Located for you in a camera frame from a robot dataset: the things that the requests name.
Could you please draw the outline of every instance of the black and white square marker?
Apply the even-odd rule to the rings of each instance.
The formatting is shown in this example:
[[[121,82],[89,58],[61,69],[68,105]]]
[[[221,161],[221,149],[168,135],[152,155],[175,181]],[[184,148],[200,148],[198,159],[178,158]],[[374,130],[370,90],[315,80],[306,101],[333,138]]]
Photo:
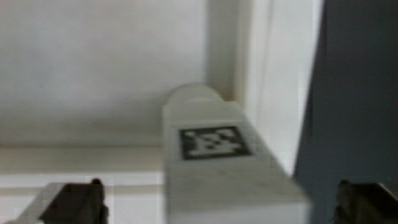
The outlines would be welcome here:
[[[185,129],[180,131],[180,140],[185,160],[251,155],[237,127]]]

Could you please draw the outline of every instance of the white wall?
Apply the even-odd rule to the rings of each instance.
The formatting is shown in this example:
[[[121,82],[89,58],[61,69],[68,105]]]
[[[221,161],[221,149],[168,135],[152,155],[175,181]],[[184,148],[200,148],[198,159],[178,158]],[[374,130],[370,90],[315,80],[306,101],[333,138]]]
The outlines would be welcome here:
[[[239,1],[217,2],[0,1],[4,146],[161,144],[175,88],[232,96]]]
[[[237,93],[285,171],[294,173],[324,0],[242,2]]]

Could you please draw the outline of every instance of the white block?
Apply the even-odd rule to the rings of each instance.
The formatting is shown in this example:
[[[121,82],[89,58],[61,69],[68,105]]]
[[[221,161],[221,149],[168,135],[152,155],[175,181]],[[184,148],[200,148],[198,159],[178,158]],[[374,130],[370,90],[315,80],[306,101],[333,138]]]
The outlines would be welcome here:
[[[193,88],[212,91],[194,85],[175,95]],[[205,100],[207,95],[180,103],[171,98],[164,108],[168,223],[306,224],[310,199],[239,105],[217,98]]]

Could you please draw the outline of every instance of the white surface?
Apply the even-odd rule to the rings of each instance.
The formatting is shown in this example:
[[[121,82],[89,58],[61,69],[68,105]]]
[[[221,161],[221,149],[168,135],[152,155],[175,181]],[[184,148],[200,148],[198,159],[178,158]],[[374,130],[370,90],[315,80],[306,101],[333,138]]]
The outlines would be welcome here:
[[[237,100],[294,174],[324,0],[242,1]]]
[[[239,105],[221,101],[184,102],[164,107],[168,223],[306,224],[312,203],[265,148]],[[180,131],[226,126],[241,129],[253,155],[185,160]]]
[[[161,145],[171,91],[232,95],[239,0],[0,1],[0,145]]]
[[[111,224],[164,223],[159,148],[2,148],[0,224],[15,220],[49,183],[107,186]]]

